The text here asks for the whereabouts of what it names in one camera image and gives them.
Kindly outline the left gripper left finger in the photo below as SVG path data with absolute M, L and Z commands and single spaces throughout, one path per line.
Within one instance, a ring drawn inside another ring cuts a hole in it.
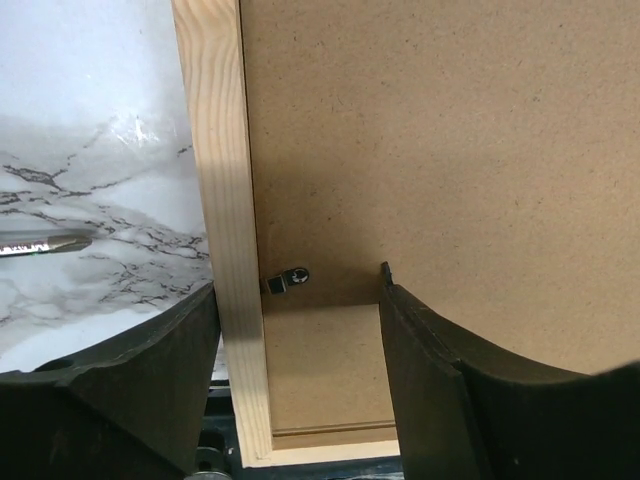
M 219 337 L 207 284 L 94 346 L 3 373 L 2 478 L 189 476 Z

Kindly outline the light wooden picture frame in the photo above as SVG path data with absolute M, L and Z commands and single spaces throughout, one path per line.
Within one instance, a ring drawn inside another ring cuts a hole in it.
M 172 4 L 243 466 L 396 457 L 395 440 L 273 446 L 240 6 Z

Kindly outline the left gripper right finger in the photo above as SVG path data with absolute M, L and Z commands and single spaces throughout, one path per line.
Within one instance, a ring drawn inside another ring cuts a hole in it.
M 381 334 L 408 479 L 635 479 L 639 365 L 595 375 L 515 354 L 381 267 Z

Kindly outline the brown backing board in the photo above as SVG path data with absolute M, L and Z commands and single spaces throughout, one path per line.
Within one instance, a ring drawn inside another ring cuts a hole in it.
M 392 417 L 380 266 L 525 357 L 639 356 L 635 1 L 245 1 L 279 435 Z

